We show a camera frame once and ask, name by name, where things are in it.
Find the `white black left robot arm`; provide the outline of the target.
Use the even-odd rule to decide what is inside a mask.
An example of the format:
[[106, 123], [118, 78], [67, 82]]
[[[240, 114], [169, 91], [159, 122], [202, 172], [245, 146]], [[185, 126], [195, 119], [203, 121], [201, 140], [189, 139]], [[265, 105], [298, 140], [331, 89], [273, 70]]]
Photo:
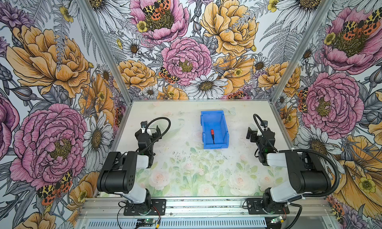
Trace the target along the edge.
[[160, 136], [159, 128], [138, 130], [135, 133], [138, 151], [110, 152], [99, 173], [97, 190], [124, 198], [124, 212], [129, 216], [148, 215], [154, 209], [149, 190], [136, 183], [135, 176], [137, 170], [152, 167], [155, 156], [153, 143]]

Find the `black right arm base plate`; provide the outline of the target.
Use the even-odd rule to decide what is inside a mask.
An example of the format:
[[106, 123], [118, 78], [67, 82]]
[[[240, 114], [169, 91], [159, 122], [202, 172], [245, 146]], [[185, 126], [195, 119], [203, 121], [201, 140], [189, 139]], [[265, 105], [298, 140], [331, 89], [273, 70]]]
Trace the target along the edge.
[[287, 215], [290, 213], [287, 204], [273, 201], [264, 202], [260, 198], [247, 199], [246, 205], [249, 215]]

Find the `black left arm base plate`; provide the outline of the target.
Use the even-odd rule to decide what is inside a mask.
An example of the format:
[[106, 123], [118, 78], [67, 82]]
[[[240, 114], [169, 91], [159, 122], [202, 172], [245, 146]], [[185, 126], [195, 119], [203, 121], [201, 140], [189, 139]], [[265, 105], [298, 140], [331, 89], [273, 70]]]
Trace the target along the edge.
[[164, 216], [166, 212], [166, 199], [152, 199], [142, 204], [131, 204], [127, 202], [124, 207], [124, 216]]

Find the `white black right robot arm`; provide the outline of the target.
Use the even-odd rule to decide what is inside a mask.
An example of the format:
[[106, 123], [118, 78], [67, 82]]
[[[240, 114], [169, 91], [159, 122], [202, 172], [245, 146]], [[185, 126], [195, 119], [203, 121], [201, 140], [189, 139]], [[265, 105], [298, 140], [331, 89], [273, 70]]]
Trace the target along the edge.
[[287, 179], [275, 187], [264, 190], [262, 199], [246, 201], [250, 214], [289, 213], [288, 203], [303, 197], [329, 192], [331, 180], [314, 152], [273, 149], [275, 133], [260, 132], [248, 128], [246, 138], [257, 145], [255, 157], [264, 166], [281, 167], [287, 170]]

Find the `red black screwdriver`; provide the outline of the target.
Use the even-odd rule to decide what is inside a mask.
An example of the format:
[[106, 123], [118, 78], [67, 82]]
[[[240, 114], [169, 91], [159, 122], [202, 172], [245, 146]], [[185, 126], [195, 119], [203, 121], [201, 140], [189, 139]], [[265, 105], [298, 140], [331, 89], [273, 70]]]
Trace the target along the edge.
[[215, 144], [215, 134], [214, 134], [214, 130], [211, 129], [210, 133], [211, 133], [212, 142], [213, 142], [213, 144]]

